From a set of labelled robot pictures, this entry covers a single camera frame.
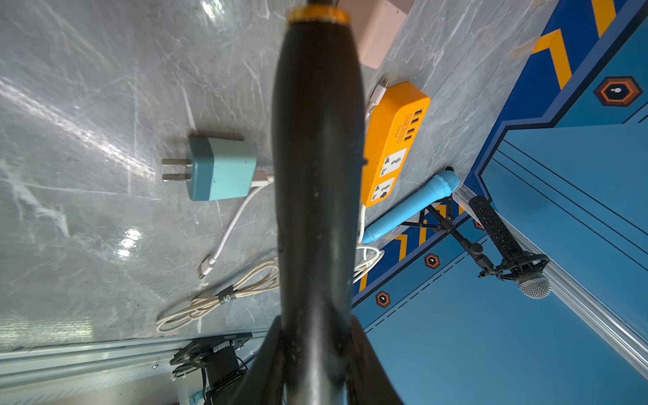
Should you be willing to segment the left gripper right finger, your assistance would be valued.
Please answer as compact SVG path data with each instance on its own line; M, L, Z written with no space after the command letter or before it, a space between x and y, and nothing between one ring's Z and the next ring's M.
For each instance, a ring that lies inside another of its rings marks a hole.
M346 358L348 404L403 405L355 316L350 319Z

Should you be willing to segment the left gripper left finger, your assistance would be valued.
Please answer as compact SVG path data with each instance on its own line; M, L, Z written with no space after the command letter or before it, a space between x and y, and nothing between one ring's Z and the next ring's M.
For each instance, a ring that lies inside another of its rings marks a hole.
M263 345L230 404L283 404L284 342L281 317L276 317Z

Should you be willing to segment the teal charger cube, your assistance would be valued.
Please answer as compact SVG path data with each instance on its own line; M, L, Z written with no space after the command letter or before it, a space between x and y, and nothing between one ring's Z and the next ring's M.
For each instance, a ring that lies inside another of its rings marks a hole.
M182 167L165 173L165 182L184 182L193 202L246 197L251 189L257 157L241 140L191 136L185 159L164 158L162 165Z

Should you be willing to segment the orange power strip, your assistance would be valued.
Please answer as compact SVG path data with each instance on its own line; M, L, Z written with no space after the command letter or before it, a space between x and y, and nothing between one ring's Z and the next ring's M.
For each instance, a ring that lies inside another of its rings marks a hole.
M386 89L368 124L360 202L367 208L393 192L430 106L430 97L410 82Z

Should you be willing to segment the black electric toothbrush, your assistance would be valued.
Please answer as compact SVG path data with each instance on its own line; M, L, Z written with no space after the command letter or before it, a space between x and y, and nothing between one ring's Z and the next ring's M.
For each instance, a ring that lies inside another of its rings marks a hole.
M290 404L339 404L347 375L364 148L364 91L349 15L293 9L273 90L285 382Z

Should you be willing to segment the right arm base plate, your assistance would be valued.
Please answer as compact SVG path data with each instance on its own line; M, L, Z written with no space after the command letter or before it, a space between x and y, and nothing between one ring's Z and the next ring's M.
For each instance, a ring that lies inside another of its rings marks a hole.
M174 367L172 376L182 377L200 370L213 379L229 376L240 369L236 351L252 337L250 332L242 332L194 339L170 361Z

